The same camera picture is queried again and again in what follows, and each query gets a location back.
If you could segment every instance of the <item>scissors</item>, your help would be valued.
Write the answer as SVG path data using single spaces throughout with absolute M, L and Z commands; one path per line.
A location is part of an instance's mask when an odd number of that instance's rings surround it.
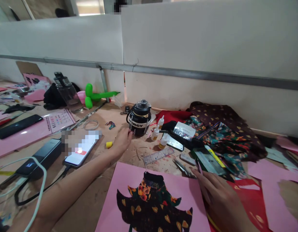
M 178 160 L 176 159 L 173 159 L 173 162 L 176 164 L 176 166 L 179 168 L 179 170 L 184 173 L 188 178 L 192 178 L 192 179 L 196 179 L 196 177 L 191 173 L 189 172 L 185 166 L 183 166 L 182 163 L 180 163 Z

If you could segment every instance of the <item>hand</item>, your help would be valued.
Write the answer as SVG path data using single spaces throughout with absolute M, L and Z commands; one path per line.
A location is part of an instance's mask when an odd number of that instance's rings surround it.
M 232 232 L 258 231 L 249 220 L 237 193 L 223 178 L 214 173 L 203 171 L 202 175 L 191 170 L 199 181 L 206 202 L 224 228 Z
M 115 150 L 115 152 L 121 156 L 131 144 L 132 137 L 133 132 L 129 128 L 123 128 L 121 131 L 119 131 L 111 149 Z

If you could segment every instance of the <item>white glue bottle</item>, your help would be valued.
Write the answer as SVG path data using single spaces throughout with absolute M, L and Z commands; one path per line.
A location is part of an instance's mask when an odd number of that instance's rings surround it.
M 162 129 L 162 126 L 164 124 L 164 115 L 160 118 L 157 127 L 159 128 L 159 130 Z
M 163 150 L 166 147 L 168 140 L 169 140 L 168 134 L 164 134 L 159 144 L 159 148 L 161 150 Z
M 153 133 L 152 133 L 152 135 L 151 135 L 151 139 L 152 139 L 152 141 L 156 141 L 156 139 L 157 139 L 158 136 L 159 136 L 159 133 L 160 133 L 159 128 L 158 128 L 158 127 L 155 128 L 154 131 L 153 131 Z

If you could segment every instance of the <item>black water bottle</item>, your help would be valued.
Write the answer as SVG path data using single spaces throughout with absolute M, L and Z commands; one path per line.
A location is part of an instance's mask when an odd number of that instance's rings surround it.
M 151 105 L 142 99 L 132 107 L 126 116 L 126 122 L 136 137 L 142 137 L 147 132 L 151 122 L 150 109 Z

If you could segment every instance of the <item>red fabric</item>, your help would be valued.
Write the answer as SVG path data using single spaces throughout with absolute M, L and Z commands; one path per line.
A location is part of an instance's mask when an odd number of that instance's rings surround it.
M 241 189 L 238 186 L 257 185 L 252 179 L 236 180 L 235 183 L 227 182 L 238 194 L 250 221 L 260 232 L 272 232 L 268 228 L 262 189 Z M 210 224 L 211 231 L 216 231 Z
M 187 111 L 161 111 L 156 115 L 156 122 L 164 115 L 164 124 L 170 121 L 183 122 L 193 114 Z

